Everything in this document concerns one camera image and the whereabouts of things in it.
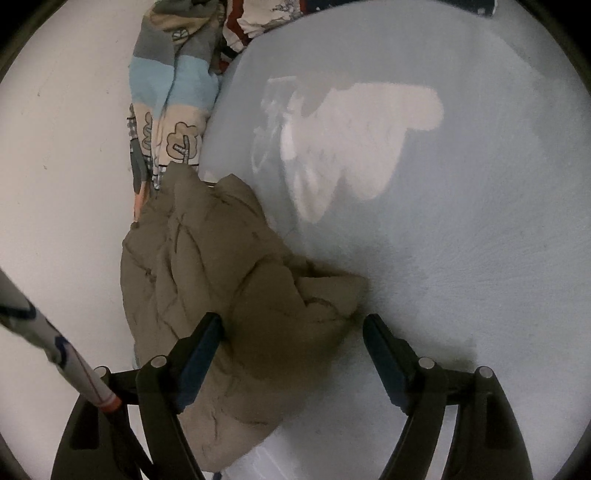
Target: patterned blanket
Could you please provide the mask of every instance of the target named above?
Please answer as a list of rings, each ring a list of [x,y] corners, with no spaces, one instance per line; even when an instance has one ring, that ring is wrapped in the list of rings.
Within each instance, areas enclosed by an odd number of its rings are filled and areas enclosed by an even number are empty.
[[[217,0],[161,0],[142,19],[129,65],[128,117],[134,219],[170,162],[199,165],[203,132],[219,90],[210,71],[224,20]]]

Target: white stain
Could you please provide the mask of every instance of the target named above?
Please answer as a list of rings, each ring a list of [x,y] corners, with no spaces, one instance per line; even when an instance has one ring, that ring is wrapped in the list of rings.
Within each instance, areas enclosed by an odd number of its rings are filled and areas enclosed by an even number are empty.
[[[417,85],[355,83],[331,89],[309,116],[298,92],[281,130],[281,160],[298,214],[316,223],[343,178],[359,200],[387,187],[409,129],[429,131],[443,120],[437,92]]]

